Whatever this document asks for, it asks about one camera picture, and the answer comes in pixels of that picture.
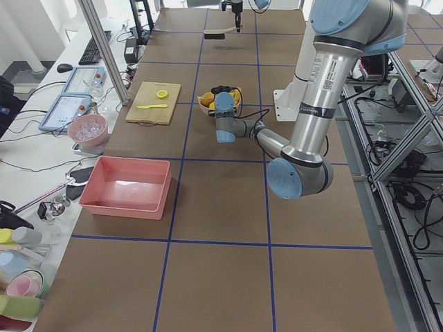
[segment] lemon slice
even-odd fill
[[[168,92],[166,90],[158,90],[156,96],[160,99],[163,99],[168,96]]]

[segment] green cup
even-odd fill
[[[43,301],[29,296],[0,295],[0,315],[14,320],[33,320],[43,307]]]

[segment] tablet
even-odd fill
[[[63,88],[63,93],[90,93],[93,81],[103,85],[105,69],[101,66],[74,67]]]
[[[62,93],[40,122],[42,131],[67,131],[69,124],[85,114],[91,104],[90,95]]]

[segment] white desk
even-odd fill
[[[127,67],[123,57],[125,43],[119,43],[116,41],[116,37],[123,32],[121,30],[122,26],[120,23],[110,19],[103,20],[102,25],[105,30],[112,31],[110,40],[111,50],[114,54],[119,70],[123,71]],[[61,63],[69,63],[73,66],[77,66],[78,60],[90,38],[91,33],[85,24],[60,55],[60,58],[48,72],[40,86],[56,81],[66,81],[70,72],[58,73],[56,70],[57,65]],[[99,65],[105,66],[102,60]],[[104,84],[104,91],[111,86],[111,80],[107,77]],[[62,87],[63,84],[49,86],[36,92],[36,94],[34,94],[26,103],[23,110],[38,109],[47,111],[51,107],[55,98],[61,93]],[[112,90],[102,106],[99,107],[99,111],[103,107],[109,107],[110,109],[110,113],[103,114],[108,120],[110,132],[112,132],[118,117],[116,107],[119,102],[120,100],[118,99],[115,90]],[[38,112],[19,114],[17,119],[11,124],[10,129],[13,131],[20,131],[29,120],[42,120],[42,115],[43,113]],[[62,134],[59,137],[53,137],[53,135],[48,133],[18,140],[16,142],[2,142],[2,140],[13,140],[36,133],[41,133],[41,131],[38,129],[38,124],[35,122],[30,123],[26,130],[20,134],[7,131],[0,140],[0,158],[13,165],[31,169],[42,169],[64,163],[68,160],[79,160],[84,157],[74,154],[71,150],[74,143],[66,134]],[[82,167],[94,166],[96,162],[97,158],[85,160],[82,162]],[[56,167],[52,170],[33,173],[0,163],[0,177],[2,180],[0,186],[0,200],[8,201],[18,208],[63,183],[65,180],[65,172],[75,164],[76,163],[70,163],[68,165]],[[44,241],[47,241],[50,238],[55,238],[51,251],[47,254],[45,262],[41,267],[49,282],[52,283],[81,207],[78,205],[78,200],[72,202],[71,206],[68,207],[58,219],[56,219],[55,225],[48,225],[46,222],[40,221],[37,216],[37,208],[38,204],[35,204],[19,215],[31,222],[36,230],[40,230],[44,233]]]

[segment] pink plastic tray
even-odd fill
[[[80,205],[93,214],[159,220],[170,182],[169,161],[102,156]]]

